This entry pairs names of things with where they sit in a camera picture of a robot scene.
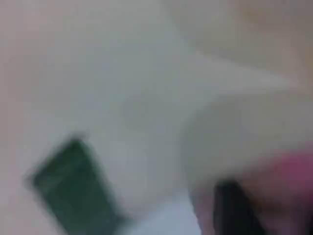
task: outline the white surface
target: white surface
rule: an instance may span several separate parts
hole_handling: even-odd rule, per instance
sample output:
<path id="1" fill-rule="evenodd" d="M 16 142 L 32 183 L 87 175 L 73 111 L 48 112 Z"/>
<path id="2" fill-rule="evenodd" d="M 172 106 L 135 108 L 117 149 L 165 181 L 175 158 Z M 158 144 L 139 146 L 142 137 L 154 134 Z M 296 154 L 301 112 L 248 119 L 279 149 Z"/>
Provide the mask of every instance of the white surface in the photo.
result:
<path id="1" fill-rule="evenodd" d="M 73 131 L 89 134 L 121 208 L 136 217 L 183 187 L 181 133 L 198 110 L 221 95 L 292 85 L 193 51 L 157 0 L 3 2 L 3 235 L 56 233 L 23 179 Z"/>
<path id="2" fill-rule="evenodd" d="M 197 218 L 188 194 L 160 205 L 130 228 L 118 235 L 200 235 Z"/>

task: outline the pink object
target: pink object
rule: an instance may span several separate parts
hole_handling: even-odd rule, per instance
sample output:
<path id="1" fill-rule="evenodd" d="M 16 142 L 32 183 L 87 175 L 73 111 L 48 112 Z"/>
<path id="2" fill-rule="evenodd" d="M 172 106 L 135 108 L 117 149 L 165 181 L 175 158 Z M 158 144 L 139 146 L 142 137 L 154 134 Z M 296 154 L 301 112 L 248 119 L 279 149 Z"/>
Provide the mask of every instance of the pink object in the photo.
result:
<path id="1" fill-rule="evenodd" d="M 313 147 L 286 151 L 274 157 L 275 160 L 267 164 L 258 176 L 258 187 L 262 187 L 262 192 L 271 200 L 300 209 L 292 209 L 283 216 L 259 215 L 260 221 L 275 234 L 306 234 L 313 211 Z M 213 186 L 202 185 L 191 193 L 191 199 L 202 235 L 214 234 Z"/>

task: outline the dark green card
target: dark green card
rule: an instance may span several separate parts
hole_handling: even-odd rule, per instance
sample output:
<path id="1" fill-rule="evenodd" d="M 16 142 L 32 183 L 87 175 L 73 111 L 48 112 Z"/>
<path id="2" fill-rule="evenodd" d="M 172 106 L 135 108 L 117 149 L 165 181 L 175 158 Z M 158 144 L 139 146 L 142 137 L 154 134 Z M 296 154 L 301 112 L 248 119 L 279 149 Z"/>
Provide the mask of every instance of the dark green card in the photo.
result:
<path id="1" fill-rule="evenodd" d="M 124 222 L 91 151 L 79 139 L 70 140 L 48 158 L 31 182 L 69 235 L 112 235 Z"/>

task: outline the black object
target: black object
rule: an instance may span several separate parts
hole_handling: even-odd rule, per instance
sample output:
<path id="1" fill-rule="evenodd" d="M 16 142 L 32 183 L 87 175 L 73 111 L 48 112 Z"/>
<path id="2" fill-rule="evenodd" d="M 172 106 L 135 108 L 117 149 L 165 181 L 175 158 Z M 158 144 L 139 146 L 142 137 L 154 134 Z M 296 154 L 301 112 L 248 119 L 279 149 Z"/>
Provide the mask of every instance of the black object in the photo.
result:
<path id="1" fill-rule="evenodd" d="M 218 235 L 267 234 L 256 217 L 249 198 L 237 181 L 219 182 L 214 193 L 213 224 Z M 313 235 L 313 215 L 307 234 Z"/>
<path id="2" fill-rule="evenodd" d="M 89 148 L 72 139 L 38 169 L 31 183 L 69 235 L 111 235 L 124 218 L 100 179 Z"/>

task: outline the blurry object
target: blurry object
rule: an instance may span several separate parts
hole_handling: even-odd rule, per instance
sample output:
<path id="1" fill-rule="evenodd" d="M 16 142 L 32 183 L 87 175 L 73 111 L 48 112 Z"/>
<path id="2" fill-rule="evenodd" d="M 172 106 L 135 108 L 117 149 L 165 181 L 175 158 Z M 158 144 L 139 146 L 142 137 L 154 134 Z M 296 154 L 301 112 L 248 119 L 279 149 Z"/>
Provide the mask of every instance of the blurry object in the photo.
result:
<path id="1" fill-rule="evenodd" d="M 32 185 L 69 235 L 111 235 L 124 221 L 79 139 L 66 143 L 40 166 Z"/>
<path id="2" fill-rule="evenodd" d="M 181 140 L 189 187 L 273 159 L 313 140 L 313 97 L 297 91 L 225 95 L 199 110 Z"/>
<path id="3" fill-rule="evenodd" d="M 311 144 L 273 153 L 272 159 L 191 191 L 203 235 L 214 230 L 221 235 L 312 234 Z"/>

